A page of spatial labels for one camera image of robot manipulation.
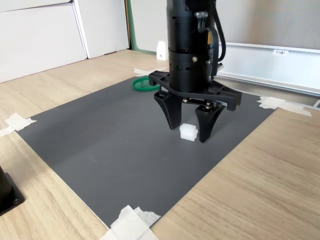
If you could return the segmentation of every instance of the dark gray work mat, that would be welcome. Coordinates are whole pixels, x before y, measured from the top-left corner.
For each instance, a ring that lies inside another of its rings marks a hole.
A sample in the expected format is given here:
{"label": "dark gray work mat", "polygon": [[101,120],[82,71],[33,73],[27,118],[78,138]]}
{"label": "dark gray work mat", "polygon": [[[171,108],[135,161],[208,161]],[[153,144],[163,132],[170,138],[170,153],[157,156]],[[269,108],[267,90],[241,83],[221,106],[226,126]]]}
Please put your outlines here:
{"label": "dark gray work mat", "polygon": [[[128,79],[31,117],[18,134],[109,227],[130,205],[165,215],[214,166],[273,113],[243,94],[200,143],[171,131],[153,92]],[[182,123],[198,126],[195,105]]]}

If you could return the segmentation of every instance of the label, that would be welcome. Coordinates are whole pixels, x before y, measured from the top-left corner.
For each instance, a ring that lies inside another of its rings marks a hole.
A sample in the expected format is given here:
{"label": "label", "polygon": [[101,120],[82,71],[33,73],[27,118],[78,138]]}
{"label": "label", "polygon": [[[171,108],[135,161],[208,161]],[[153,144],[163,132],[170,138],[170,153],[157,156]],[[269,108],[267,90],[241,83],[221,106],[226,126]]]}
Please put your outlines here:
{"label": "label", "polygon": [[276,56],[282,56],[282,57],[286,57],[288,56],[289,54],[289,51],[288,50],[273,50],[273,55],[276,55]]}

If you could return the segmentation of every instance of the white cabinet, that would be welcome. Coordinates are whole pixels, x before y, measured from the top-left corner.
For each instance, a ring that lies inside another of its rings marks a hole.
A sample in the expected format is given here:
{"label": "white cabinet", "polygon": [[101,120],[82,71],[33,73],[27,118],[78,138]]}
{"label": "white cabinet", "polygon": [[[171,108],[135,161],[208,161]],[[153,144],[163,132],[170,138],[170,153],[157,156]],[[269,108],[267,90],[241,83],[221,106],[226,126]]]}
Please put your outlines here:
{"label": "white cabinet", "polygon": [[68,2],[70,0],[0,0],[0,13]]}
{"label": "white cabinet", "polygon": [[71,3],[0,13],[0,83],[85,60]]}
{"label": "white cabinet", "polygon": [[129,48],[124,0],[74,0],[88,58]]}

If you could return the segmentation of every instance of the black stand base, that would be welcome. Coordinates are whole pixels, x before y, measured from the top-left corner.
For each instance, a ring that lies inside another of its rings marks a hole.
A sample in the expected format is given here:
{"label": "black stand base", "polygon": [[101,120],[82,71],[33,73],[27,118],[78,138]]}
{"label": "black stand base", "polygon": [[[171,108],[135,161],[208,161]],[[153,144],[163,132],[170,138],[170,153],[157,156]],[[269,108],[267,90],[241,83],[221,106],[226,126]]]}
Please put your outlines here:
{"label": "black stand base", "polygon": [[154,94],[154,99],[162,108],[171,130],[181,124],[182,102],[185,104],[200,105],[195,114],[199,122],[199,138],[204,143],[211,135],[212,129],[225,109],[236,110],[241,103],[242,93],[228,88],[216,81],[212,81],[208,89],[202,92],[179,92],[171,88],[170,75],[167,72],[155,71],[149,75],[149,84],[168,90],[159,90]]}
{"label": "black stand base", "polygon": [[18,187],[8,173],[5,173],[7,181],[13,187],[11,193],[0,202],[0,216],[19,206],[25,201],[24,196],[19,191]]}

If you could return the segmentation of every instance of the wooden table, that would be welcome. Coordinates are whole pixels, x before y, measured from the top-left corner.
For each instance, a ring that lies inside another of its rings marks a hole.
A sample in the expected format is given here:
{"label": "wooden table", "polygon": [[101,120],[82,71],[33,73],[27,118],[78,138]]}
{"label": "wooden table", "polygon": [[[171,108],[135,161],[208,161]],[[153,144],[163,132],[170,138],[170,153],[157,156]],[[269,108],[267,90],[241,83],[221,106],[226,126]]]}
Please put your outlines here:
{"label": "wooden table", "polygon": [[[167,67],[124,50],[0,84],[0,129],[135,76]],[[242,141],[153,228],[160,240],[319,240],[320,112],[282,109]],[[107,226],[13,132],[0,165],[25,203],[0,217],[0,239],[98,240]]]}

